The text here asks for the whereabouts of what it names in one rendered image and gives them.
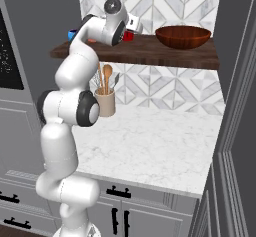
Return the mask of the grey drawer front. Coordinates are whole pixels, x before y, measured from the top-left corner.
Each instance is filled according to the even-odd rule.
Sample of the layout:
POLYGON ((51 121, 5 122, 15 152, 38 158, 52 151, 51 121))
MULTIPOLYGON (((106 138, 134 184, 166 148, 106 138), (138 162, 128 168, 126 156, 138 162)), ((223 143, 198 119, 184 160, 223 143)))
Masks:
POLYGON ((173 194, 170 192, 162 192, 154 189, 129 186, 105 180, 100 180, 99 185, 101 191, 104 194, 107 194, 106 189, 111 188, 113 185, 115 185, 116 189, 120 191, 124 191, 126 188, 128 188, 129 192, 131 193, 131 198, 125 198, 127 200, 141 200, 144 202, 148 201, 150 203, 169 208, 172 211, 189 215, 194 213, 199 204, 199 200, 197 198, 173 194))
POLYGON ((53 236, 57 231, 56 224, 50 217, 5 205, 0 205, 0 224, 48 237, 53 236), (11 217, 14 217, 16 221, 22 223, 26 220, 29 221, 32 228, 28 230, 3 222, 4 219, 10 219, 11 217))
POLYGON ((20 200, 20 203, 18 204, 0 200, 1 205, 16 206, 19 209, 43 215, 50 214, 47 201, 37 195, 34 187, 8 182, 6 180, 0 180, 0 191, 3 195, 9 197, 16 194, 20 200))

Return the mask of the grey oven cabinet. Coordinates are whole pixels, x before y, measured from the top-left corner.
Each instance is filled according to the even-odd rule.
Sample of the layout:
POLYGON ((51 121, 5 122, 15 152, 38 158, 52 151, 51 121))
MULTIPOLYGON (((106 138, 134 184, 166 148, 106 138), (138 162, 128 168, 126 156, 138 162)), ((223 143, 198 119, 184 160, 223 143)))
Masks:
POLYGON ((41 126, 5 0, 0 0, 0 10, 24 86, 23 90, 0 88, 0 173, 4 178, 35 182, 44 171, 41 126))

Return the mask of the wooden spoon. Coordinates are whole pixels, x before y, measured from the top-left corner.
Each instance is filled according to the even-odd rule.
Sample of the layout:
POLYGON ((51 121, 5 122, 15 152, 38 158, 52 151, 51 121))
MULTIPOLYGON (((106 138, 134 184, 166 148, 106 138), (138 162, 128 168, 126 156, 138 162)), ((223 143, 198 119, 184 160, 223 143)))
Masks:
POLYGON ((104 75, 104 82, 105 82, 105 94, 108 94, 108 83, 109 83, 109 78, 112 75, 113 68, 109 64, 105 64, 103 66, 103 75, 104 75))

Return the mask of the dark wooden bowl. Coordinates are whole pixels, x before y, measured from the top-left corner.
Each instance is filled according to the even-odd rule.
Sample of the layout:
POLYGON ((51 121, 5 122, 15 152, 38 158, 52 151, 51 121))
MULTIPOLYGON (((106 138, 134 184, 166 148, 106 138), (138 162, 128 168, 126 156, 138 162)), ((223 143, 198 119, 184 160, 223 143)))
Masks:
POLYGON ((177 25, 158 28, 155 35, 167 47, 188 50, 206 43, 211 36, 211 32, 201 27, 177 25))

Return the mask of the metal spatula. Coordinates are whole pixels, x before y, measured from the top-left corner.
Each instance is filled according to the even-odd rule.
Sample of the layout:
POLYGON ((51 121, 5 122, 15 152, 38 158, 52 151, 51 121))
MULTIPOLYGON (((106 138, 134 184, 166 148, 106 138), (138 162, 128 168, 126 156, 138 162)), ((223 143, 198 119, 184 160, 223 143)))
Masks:
POLYGON ((114 89, 114 88, 115 88, 115 86, 116 86, 117 83, 119 82, 119 77, 120 77, 120 73, 118 73, 118 74, 115 76, 114 84, 111 86, 111 89, 114 89))

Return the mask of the dark wooden shelf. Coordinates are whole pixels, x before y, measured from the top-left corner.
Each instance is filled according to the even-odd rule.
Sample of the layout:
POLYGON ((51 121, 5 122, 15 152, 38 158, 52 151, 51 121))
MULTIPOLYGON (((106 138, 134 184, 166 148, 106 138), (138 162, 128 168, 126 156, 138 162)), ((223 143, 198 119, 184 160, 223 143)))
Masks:
POLYGON ((153 35, 135 35, 132 41, 122 41, 114 47, 86 42, 82 51, 90 49, 102 62, 206 70, 218 70, 220 66, 212 39, 195 49, 177 50, 166 47, 153 35))

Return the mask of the grey tall cabinet door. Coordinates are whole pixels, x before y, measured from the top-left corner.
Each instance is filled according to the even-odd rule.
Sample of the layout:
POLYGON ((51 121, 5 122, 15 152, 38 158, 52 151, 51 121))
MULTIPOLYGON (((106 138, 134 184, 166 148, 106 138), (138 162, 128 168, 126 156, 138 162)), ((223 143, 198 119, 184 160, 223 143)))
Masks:
POLYGON ((189 237, 256 237, 256 0, 220 0, 213 40, 226 107, 189 237))

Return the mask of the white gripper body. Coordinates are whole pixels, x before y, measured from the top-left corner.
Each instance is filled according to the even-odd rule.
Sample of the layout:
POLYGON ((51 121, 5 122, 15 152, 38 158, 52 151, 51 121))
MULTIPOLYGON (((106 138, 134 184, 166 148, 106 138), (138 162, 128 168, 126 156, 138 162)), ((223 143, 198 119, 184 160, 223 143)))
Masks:
POLYGON ((141 34, 143 32, 143 24, 139 17, 134 17, 134 32, 137 34, 141 34))

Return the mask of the wooden spatula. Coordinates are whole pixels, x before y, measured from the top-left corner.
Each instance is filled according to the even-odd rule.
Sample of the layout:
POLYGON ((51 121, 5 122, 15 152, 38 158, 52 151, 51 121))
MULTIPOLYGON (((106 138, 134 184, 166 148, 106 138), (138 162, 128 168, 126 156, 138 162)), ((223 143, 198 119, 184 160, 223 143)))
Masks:
POLYGON ((98 63, 98 77, 99 77, 99 92, 101 95, 104 95, 104 86, 103 86, 103 80, 102 80, 102 72, 100 63, 98 63))

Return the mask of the beige utensil pot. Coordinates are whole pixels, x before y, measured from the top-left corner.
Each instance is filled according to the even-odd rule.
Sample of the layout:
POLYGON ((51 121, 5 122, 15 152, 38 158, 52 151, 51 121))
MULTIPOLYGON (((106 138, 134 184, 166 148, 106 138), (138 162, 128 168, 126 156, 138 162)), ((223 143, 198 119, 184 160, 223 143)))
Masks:
POLYGON ((103 94, 99 89, 95 91, 95 97, 100 107, 100 117, 111 117, 116 112, 115 91, 110 90, 108 95, 103 94))

